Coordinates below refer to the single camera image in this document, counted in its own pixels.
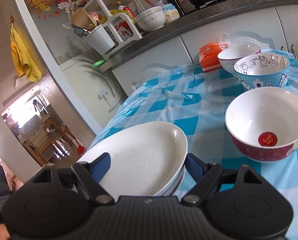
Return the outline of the person's hand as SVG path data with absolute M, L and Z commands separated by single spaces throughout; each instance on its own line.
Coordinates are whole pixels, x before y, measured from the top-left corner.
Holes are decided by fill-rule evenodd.
M 9 240 L 10 234 L 7 231 L 5 224 L 0 224 L 0 240 Z

